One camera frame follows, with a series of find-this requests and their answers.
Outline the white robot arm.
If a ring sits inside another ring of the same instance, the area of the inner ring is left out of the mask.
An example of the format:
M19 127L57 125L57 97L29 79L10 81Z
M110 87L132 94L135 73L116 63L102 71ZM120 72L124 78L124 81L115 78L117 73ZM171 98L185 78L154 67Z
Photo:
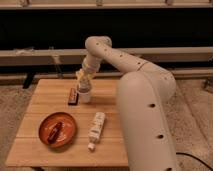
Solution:
M85 47L87 55L77 72L77 91L85 101L103 60L123 73L116 89L116 105L130 171L180 171L162 106L175 93L173 74L114 49L107 36L91 36Z

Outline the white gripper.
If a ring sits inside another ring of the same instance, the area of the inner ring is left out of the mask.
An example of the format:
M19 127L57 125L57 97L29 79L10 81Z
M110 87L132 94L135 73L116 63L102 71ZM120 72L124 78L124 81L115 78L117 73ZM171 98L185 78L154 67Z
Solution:
M90 91L91 90L91 80L93 79L93 74L86 73L83 69L76 72L77 77L77 88L79 91Z

